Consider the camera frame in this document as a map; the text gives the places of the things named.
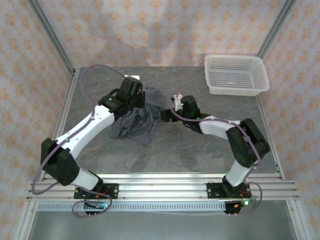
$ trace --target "wall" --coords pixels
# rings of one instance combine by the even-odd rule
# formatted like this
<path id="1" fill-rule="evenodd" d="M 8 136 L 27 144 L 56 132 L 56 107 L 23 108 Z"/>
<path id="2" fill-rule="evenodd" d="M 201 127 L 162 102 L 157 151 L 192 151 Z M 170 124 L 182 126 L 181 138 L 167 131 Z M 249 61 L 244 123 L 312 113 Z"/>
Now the wall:
<path id="1" fill-rule="evenodd" d="M 296 2 L 265 65 L 270 90 L 261 97 L 279 159 L 320 236 L 320 1 Z"/>
<path id="2" fill-rule="evenodd" d="M 10 240 L 70 75 L 26 0 L 2 1 L 0 15 L 0 239 Z"/>
<path id="3" fill-rule="evenodd" d="M 285 0 L 40 0 L 75 68 L 256 55 Z"/>

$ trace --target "mounting plate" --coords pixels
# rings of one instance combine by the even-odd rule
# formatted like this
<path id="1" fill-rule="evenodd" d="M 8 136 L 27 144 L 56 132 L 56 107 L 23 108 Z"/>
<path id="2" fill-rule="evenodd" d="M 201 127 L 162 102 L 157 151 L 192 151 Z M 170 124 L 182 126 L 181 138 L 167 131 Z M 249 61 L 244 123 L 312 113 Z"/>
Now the mounting plate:
<path id="1" fill-rule="evenodd" d="M 252 197 L 249 184 L 242 184 L 233 195 L 227 195 L 222 188 L 222 183 L 208 182 L 206 184 L 206 192 L 208 199 L 250 199 Z"/>
<path id="2" fill-rule="evenodd" d="M 118 193 L 119 193 L 119 184 L 118 183 L 103 183 L 102 185 L 103 192 L 106 192 L 106 195 L 109 195 L 111 199 L 117 199 L 118 198 Z M 95 196 L 89 192 L 86 192 L 80 188 L 75 188 L 74 190 L 74 199 L 106 199 L 105 196 L 99 196 L 95 198 Z"/>

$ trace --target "orange floral wallpaper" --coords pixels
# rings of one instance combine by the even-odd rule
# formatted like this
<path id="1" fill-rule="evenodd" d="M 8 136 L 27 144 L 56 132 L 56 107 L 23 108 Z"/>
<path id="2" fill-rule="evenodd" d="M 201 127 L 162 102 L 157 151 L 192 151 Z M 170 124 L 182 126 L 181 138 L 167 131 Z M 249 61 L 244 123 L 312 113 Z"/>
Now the orange floral wallpaper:
<path id="1" fill-rule="evenodd" d="M 265 59 L 261 95 L 285 177 L 296 180 L 320 236 L 320 1 L 297 1 Z"/>
<path id="2" fill-rule="evenodd" d="M 70 75 L 26 0 L 0 3 L 0 239 L 11 240 Z"/>
<path id="3" fill-rule="evenodd" d="M 285 0 L 40 0 L 73 67 L 256 55 Z"/>

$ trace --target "gray cloth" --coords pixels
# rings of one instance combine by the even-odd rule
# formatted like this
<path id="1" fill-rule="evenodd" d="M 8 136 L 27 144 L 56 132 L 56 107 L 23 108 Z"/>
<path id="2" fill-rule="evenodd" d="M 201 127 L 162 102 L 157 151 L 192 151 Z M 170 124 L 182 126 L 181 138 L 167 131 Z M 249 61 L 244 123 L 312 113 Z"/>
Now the gray cloth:
<path id="1" fill-rule="evenodd" d="M 166 99 L 155 87 L 146 87 L 145 107 L 132 110 L 130 115 L 120 117 L 110 126 L 110 138 L 116 139 L 128 136 L 133 141 L 147 146 L 156 132 L 160 112 L 165 109 Z"/>

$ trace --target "white plastic basket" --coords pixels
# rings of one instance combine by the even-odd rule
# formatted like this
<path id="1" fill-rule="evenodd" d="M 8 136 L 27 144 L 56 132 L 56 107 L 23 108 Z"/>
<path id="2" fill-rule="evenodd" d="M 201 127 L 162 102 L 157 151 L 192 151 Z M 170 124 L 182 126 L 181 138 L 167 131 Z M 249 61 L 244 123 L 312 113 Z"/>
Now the white plastic basket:
<path id="1" fill-rule="evenodd" d="M 255 96 L 270 88 L 264 62 L 257 56 L 207 55 L 204 70 L 211 94 Z"/>

